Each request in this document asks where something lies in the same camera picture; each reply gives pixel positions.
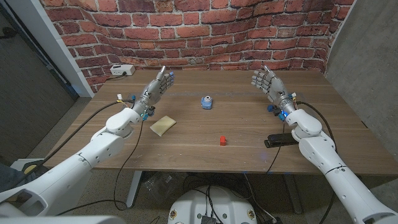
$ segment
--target white cable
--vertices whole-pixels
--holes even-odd
[[[254,203],[256,203],[256,205],[257,205],[259,208],[261,208],[262,211],[264,211],[267,215],[269,215],[269,216],[272,218],[272,222],[273,222],[273,223],[276,223],[276,222],[277,222],[276,218],[273,217],[269,212],[267,212],[265,209],[263,209],[263,208],[258,204],[258,202],[256,201],[256,198],[255,198],[255,196],[254,196],[253,189],[251,188],[251,184],[250,184],[250,182],[249,182],[248,177],[246,176],[245,173],[243,173],[243,175],[244,175],[244,177],[246,178],[246,180],[248,181],[249,189],[250,189],[252,198],[253,198],[253,200],[254,200]]]

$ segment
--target brick wall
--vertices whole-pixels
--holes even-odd
[[[353,0],[41,0],[94,92],[137,69],[325,71]]]

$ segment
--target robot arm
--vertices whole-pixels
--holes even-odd
[[[355,223],[398,223],[398,213],[383,205],[347,167],[335,151],[335,143],[322,131],[322,124],[304,110],[296,110],[280,78],[266,66],[254,73],[252,85],[267,94],[285,118],[302,155],[326,177]]]
[[[165,67],[144,88],[139,101],[133,108],[124,108],[107,120],[106,126],[98,131],[80,151],[55,166],[28,184],[0,193],[0,217],[44,216],[55,200],[76,184],[88,171],[117,153],[124,146],[124,139],[133,130],[129,123],[138,123],[160,96],[173,85],[173,75],[164,74]],[[19,198],[16,206],[11,203]]]
[[[152,80],[142,92],[133,108],[124,108],[121,112],[113,115],[106,121],[103,129],[99,130],[92,138],[96,138],[101,133],[111,133],[117,136],[127,138],[132,133],[129,123],[134,124],[152,116],[155,105],[160,97],[174,84],[173,72],[164,74],[165,66],[157,74],[156,79]]]

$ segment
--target white power strip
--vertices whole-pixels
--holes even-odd
[[[111,68],[112,75],[123,75],[123,72],[126,72],[126,75],[132,75],[136,71],[133,65],[113,65]]]

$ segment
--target sponge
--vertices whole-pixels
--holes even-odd
[[[168,116],[164,116],[156,123],[154,123],[150,128],[153,130],[158,136],[162,137],[162,135],[171,128],[176,121],[169,118]]]

